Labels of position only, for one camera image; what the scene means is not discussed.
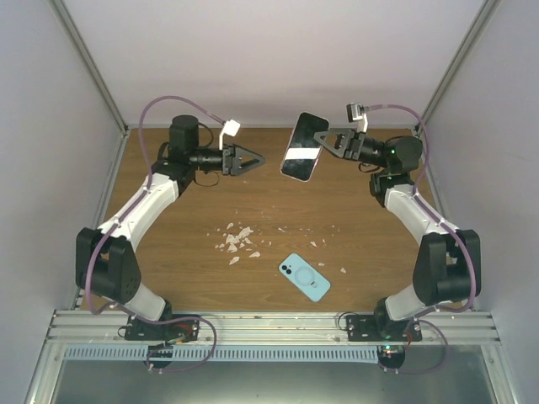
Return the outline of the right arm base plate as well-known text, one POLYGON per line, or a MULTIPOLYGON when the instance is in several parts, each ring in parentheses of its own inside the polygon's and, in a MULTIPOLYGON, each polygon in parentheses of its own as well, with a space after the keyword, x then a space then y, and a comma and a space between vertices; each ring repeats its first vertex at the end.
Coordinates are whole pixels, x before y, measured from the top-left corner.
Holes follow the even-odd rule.
POLYGON ((391 322, 387 327, 379 329, 375 316, 366 314, 347 314, 344 316, 345 331, 349 342, 384 342, 406 343, 423 340, 421 327, 414 323, 408 326, 408 321, 391 322))

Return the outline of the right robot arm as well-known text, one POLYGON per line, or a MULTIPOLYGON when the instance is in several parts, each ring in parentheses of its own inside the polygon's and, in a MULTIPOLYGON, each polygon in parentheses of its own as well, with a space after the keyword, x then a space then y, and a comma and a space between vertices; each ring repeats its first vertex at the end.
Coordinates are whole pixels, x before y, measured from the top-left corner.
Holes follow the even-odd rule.
POLYGON ((377 303, 373 331, 391 341, 403 324, 436 310, 467 310, 481 290, 481 247, 474 230, 463 230, 426 201, 411 172, 419 168, 421 140, 397 136, 379 141, 354 130, 318 132, 315 141, 333 156, 379 167, 370 177, 370 192, 394 214, 419 245, 410 286, 377 303))

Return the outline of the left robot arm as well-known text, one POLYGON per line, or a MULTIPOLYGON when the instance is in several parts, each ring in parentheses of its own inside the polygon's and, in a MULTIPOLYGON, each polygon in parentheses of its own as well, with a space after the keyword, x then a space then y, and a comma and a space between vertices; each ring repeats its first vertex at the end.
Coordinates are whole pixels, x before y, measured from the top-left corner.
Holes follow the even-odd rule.
POLYGON ((96 295, 144 321, 156 340, 173 332, 166 300, 141 280, 136 250, 157 218, 195 181, 197 172, 240 176, 264 164, 264 158, 235 144, 201 146, 201 123, 192 115, 173 118, 168 141, 150 166, 142 186, 96 229, 84 228, 76 239, 76 284, 87 298, 96 295))

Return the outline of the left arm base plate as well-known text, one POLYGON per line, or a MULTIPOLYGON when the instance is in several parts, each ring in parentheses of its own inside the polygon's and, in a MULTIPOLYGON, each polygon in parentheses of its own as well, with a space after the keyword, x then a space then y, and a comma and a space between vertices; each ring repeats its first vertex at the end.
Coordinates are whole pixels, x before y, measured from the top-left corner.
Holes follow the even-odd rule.
POLYGON ((173 314, 174 323, 157 325, 129 318, 120 327, 118 335, 127 341, 147 341, 162 343, 187 343, 198 338, 200 316, 194 314, 173 314))

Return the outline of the black phone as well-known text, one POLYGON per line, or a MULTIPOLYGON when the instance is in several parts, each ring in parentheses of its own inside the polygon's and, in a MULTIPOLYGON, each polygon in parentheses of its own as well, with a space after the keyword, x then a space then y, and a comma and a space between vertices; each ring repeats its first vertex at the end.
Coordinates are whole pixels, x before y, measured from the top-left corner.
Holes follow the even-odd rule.
POLYGON ((321 146, 314 135, 328 128, 328 120, 308 112, 300 113, 280 165, 280 173, 288 178, 308 182, 321 153, 321 146))

